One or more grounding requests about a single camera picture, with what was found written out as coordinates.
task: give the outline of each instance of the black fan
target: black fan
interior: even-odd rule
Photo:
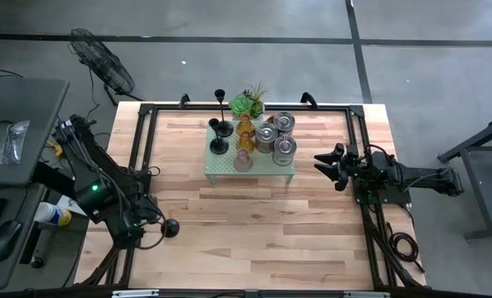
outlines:
[[[76,55],[79,56],[80,63],[88,66],[104,82],[104,90],[114,106],[118,104],[113,100],[108,87],[113,89],[116,94],[143,101],[130,94],[135,83],[119,58],[102,42],[97,41],[91,32],[82,28],[73,29],[70,34],[70,42]]]

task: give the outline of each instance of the black candle holder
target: black candle holder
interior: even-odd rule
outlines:
[[[210,143],[210,150],[216,155],[222,155],[228,151],[229,144],[228,141],[224,140],[219,136],[219,125],[220,121],[217,118],[212,118],[209,121],[209,125],[215,131],[216,137]]]
[[[217,127],[217,134],[221,137],[229,137],[233,133],[233,124],[230,121],[224,120],[224,108],[222,107],[222,102],[224,101],[224,96],[226,95],[225,91],[222,89],[217,89],[215,91],[216,100],[220,103],[220,113],[222,114],[222,121],[219,123]]]

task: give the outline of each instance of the wooden table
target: wooden table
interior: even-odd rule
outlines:
[[[121,166],[128,164],[139,105],[119,103],[108,153]],[[394,154],[385,106],[368,104],[364,111],[370,142]],[[335,191],[313,167],[315,154],[331,151],[337,142],[349,143],[345,116],[293,114],[296,175],[285,187],[283,177],[222,178],[211,185],[204,176],[205,126],[219,113],[159,113],[150,165],[162,173],[152,179],[151,192],[167,217],[180,221],[181,231],[152,250],[136,250],[132,288],[372,289],[362,217],[352,189]],[[144,130],[138,165],[146,135]],[[415,236],[404,210],[385,205],[384,214],[394,231]],[[161,236],[157,226],[147,231],[143,245]],[[104,225],[90,225],[75,282],[89,276],[111,243]],[[377,257],[386,281],[382,253]],[[403,265],[425,283],[414,264]]]

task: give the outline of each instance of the gray floor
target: gray floor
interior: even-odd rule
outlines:
[[[354,5],[362,38],[492,40],[490,0],[354,0]],[[0,31],[67,33],[78,26],[112,35],[350,37],[343,0],[0,0]],[[135,79],[134,93],[149,100],[179,100],[183,93],[208,100],[217,88],[231,94],[262,80],[270,86],[269,101],[295,102],[308,91],[319,102],[362,103],[353,46],[107,46]],[[492,120],[492,48],[365,46],[363,52],[373,101],[387,105],[400,161],[439,166],[439,152]],[[61,117],[93,107],[88,70],[67,42],[0,41],[0,68],[69,80]],[[95,87],[101,107],[93,114],[99,121],[94,131],[108,132],[115,109],[97,79]],[[464,178],[462,196],[411,191],[427,281],[436,289],[492,295],[492,239],[463,239],[484,225],[462,164],[451,164]],[[15,289],[60,286],[72,253],[61,245],[51,256],[66,269],[58,266],[49,281],[24,273],[29,277]]]

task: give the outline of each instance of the metal can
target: metal can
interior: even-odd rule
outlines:
[[[296,119],[289,112],[280,112],[273,118],[273,125],[277,128],[279,134],[284,133],[291,136],[296,125]]]
[[[278,131],[271,123],[263,123],[255,130],[255,147],[261,153],[273,151],[273,141],[277,139]]]
[[[297,144],[293,137],[282,135],[273,143],[273,162],[279,166],[288,166],[294,161]]]

